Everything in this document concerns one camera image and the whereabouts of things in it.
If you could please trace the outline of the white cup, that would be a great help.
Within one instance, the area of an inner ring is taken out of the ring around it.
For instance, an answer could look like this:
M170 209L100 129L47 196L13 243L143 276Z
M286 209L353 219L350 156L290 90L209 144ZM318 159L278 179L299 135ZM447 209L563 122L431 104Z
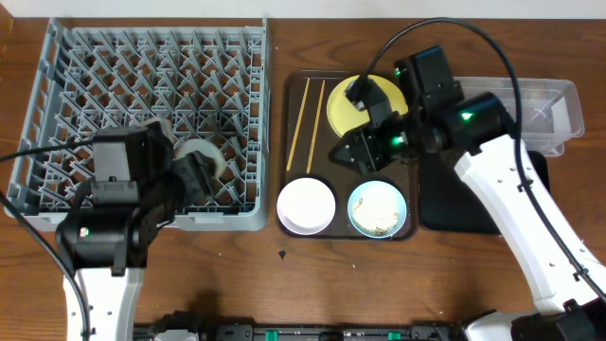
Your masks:
M215 144L204 139L190 139L186 141L175 150L175 158L179 159L194 152L199 152L202 156L212 161L215 178L220 178L224 174L227 165L222 151Z

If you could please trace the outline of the light blue bowl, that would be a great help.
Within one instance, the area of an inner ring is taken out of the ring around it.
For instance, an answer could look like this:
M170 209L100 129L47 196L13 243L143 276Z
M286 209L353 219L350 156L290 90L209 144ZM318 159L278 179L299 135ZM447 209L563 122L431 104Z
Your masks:
M351 192L347 212L351 225L359 233L370 239L387 239L403 229L409 209L395 186L372 180Z

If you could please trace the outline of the white bowl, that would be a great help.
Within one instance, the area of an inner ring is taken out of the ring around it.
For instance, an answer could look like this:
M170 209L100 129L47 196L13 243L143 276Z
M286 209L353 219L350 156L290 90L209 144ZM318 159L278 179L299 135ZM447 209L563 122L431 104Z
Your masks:
M288 183L278 194L276 213L290 232L309 236L324 230L334 218L336 200L322 181L302 177Z

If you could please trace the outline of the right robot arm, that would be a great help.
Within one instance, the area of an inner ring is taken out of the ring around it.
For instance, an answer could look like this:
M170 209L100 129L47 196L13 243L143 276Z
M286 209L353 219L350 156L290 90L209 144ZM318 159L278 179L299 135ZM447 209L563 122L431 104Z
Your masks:
M520 264L532 313L486 314L464 327L469 340L601 340L605 336L605 268L585 247L545 188L517 120L490 92L466 98L438 46L395 64L409 111L394 111L367 75L345 97L367 111L330 151L359 173L398 159L449 152L458 178L479 199Z

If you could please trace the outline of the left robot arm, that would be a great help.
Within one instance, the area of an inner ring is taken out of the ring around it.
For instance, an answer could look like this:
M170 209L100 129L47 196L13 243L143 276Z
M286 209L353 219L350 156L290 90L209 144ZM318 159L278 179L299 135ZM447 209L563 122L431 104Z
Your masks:
M79 184L55 237L70 340L130 340L149 248L182 208L214 195L226 161L212 142L174 145L171 123L152 118L92 138L94 174Z

